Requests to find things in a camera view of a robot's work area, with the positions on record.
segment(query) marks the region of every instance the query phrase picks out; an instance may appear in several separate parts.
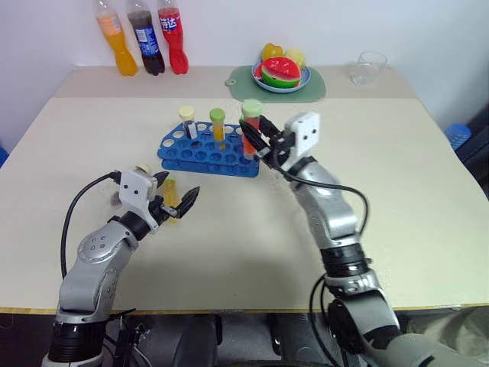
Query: robotic arm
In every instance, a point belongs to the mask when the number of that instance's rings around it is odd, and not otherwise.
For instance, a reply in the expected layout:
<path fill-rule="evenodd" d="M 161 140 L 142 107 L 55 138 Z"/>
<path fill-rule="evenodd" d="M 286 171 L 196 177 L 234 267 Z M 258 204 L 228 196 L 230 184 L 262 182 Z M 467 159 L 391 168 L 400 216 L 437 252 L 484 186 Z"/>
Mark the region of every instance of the robotic arm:
<path fill-rule="evenodd" d="M 49 353 L 43 367 L 100 366 L 105 325 L 110 320 L 122 269 L 148 233 L 169 217 L 181 218 L 195 203 L 196 187 L 177 208 L 164 205 L 157 188 L 168 172 L 151 176 L 142 169 L 114 172 L 119 199 L 128 210 L 114 216 L 79 244 L 75 265 L 63 279 Z"/>
<path fill-rule="evenodd" d="M 282 132 L 263 116 L 260 131 L 246 122 L 240 123 L 258 157 L 290 181 L 291 190 L 306 211 L 325 266 L 325 284 L 335 296 L 328 315 L 340 347 L 379 366 L 480 366 L 423 335 L 401 334 L 396 315 L 361 247 L 360 234 L 368 217 L 367 200 L 356 189 L 339 185 L 309 156 L 319 140 L 319 114 L 299 114 L 285 124 Z M 269 138 L 269 144 L 262 134 Z M 360 231 L 356 229 L 355 213 L 343 200 L 342 190 L 354 192 L 364 200 L 366 215 Z"/>

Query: table edge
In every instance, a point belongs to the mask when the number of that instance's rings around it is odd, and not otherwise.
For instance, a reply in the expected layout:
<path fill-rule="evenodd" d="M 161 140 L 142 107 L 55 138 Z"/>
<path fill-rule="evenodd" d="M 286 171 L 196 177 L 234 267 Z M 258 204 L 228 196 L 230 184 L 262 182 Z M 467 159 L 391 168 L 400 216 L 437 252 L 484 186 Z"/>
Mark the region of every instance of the table edge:
<path fill-rule="evenodd" d="M 489 306 L 489 302 L 479 304 L 450 304 L 441 306 L 412 306 L 412 307 L 394 307 L 394 311 L 414 311 L 414 310 L 441 310 L 447 308 L 469 308 Z M 113 313 L 119 313 L 120 310 L 113 310 Z M 307 313 L 307 309 L 293 308 L 262 308 L 262 309 L 229 309 L 229 310 L 136 310 L 131 315 L 186 315 L 194 313 Z M 320 312 L 320 309 L 314 309 L 314 312 Z M 54 315 L 54 308 L 23 308 L 23 307 L 0 307 L 0 313 L 19 314 L 19 315 Z"/>

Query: blue test tube rack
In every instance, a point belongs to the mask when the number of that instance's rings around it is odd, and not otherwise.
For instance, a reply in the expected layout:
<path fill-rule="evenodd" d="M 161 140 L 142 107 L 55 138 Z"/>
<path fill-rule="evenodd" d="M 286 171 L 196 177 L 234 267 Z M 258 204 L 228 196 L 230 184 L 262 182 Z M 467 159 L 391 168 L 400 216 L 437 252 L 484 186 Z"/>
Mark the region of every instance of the blue test tube rack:
<path fill-rule="evenodd" d="M 197 138 L 185 135 L 178 125 L 162 140 L 157 155 L 166 170 L 256 177 L 260 170 L 257 157 L 248 160 L 243 155 L 241 128 L 225 126 L 225 140 L 215 141 L 210 122 L 197 122 Z"/>

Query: test tube cap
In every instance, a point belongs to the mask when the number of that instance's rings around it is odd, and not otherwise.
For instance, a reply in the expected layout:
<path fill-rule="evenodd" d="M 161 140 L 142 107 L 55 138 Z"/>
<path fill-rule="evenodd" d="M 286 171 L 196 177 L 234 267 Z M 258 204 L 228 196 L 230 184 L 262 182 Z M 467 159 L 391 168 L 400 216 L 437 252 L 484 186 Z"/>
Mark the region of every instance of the test tube cap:
<path fill-rule="evenodd" d="M 241 107 L 244 118 L 258 117 L 263 111 L 263 103 L 257 99 L 246 99 Z"/>
<path fill-rule="evenodd" d="M 196 116 L 196 110 L 192 106 L 181 106 L 178 109 L 178 116 L 183 121 L 193 120 Z"/>
<path fill-rule="evenodd" d="M 223 122 L 225 118 L 225 113 L 221 109 L 211 109 L 209 115 L 212 122 Z"/>

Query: clear plastic cup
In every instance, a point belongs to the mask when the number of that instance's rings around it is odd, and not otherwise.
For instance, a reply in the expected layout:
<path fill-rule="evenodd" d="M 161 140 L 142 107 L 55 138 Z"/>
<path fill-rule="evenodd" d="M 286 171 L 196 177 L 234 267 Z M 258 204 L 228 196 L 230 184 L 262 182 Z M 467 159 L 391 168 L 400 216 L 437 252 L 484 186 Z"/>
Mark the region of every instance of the clear plastic cup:
<path fill-rule="evenodd" d="M 376 51 L 364 51 L 358 57 L 351 81 L 357 86 L 373 83 L 387 64 L 387 58 Z"/>

